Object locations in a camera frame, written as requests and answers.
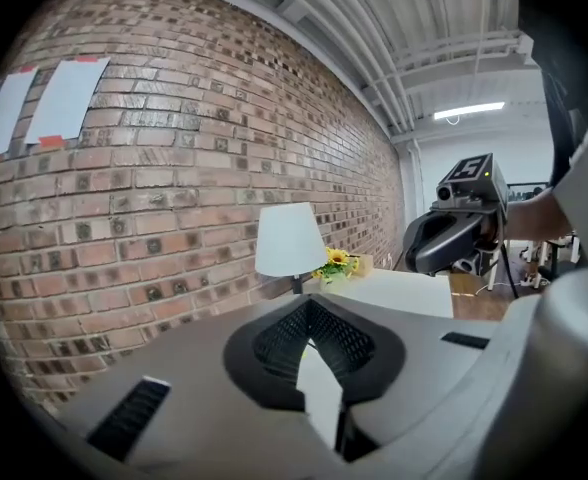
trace lamp base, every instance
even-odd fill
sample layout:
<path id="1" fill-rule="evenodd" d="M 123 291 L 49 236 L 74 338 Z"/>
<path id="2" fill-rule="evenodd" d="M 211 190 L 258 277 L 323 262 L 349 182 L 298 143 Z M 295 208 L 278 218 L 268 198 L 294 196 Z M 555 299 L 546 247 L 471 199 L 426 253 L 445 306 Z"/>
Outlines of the lamp base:
<path id="1" fill-rule="evenodd" d="M 295 295 L 303 293 L 303 280 L 300 276 L 292 276 L 292 291 Z"/>

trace white table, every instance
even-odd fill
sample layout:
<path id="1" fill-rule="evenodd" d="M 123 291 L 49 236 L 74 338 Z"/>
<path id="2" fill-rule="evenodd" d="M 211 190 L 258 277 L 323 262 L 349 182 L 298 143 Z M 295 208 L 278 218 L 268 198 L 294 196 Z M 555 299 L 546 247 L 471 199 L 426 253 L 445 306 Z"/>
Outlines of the white table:
<path id="1" fill-rule="evenodd" d="M 319 291 L 319 281 L 304 284 L 305 293 Z M 352 276 L 336 295 L 421 315 L 454 317 L 447 276 L 429 277 L 410 272 L 374 269 L 367 277 Z"/>

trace brick wall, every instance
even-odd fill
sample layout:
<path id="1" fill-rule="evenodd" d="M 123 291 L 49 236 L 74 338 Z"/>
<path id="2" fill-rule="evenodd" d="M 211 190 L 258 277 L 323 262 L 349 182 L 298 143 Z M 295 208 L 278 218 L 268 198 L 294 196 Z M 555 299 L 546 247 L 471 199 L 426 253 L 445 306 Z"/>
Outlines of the brick wall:
<path id="1" fill-rule="evenodd" d="M 78 140 L 26 147 L 62 59 L 111 57 Z M 219 0 L 50 0 L 0 161 L 0 347 L 60 404 L 163 331 L 288 289 L 254 271 L 262 205 L 311 201 L 326 243 L 400 254 L 394 149 L 306 50 Z"/>

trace fluorescent light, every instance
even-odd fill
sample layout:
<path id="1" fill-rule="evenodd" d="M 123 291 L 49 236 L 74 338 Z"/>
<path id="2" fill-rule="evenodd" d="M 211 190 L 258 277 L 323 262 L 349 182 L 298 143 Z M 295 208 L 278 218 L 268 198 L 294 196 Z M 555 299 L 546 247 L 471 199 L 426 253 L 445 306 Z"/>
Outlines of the fluorescent light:
<path id="1" fill-rule="evenodd" d="M 434 112 L 434 119 L 445 119 L 446 117 L 475 114 L 476 112 L 486 112 L 488 110 L 501 110 L 504 105 L 505 102 L 501 101 L 499 103 L 484 103 L 483 105 L 472 105 L 471 107 L 453 108 L 443 112 Z"/>

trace person's arm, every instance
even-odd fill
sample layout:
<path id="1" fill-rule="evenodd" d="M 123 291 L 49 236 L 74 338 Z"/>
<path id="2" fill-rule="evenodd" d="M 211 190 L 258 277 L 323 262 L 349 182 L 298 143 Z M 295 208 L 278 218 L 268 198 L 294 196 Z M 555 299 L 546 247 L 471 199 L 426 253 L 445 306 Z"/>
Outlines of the person's arm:
<path id="1" fill-rule="evenodd" d="M 507 206 L 508 240 L 551 240 L 566 235 L 572 226 L 551 189 L 538 196 Z"/>

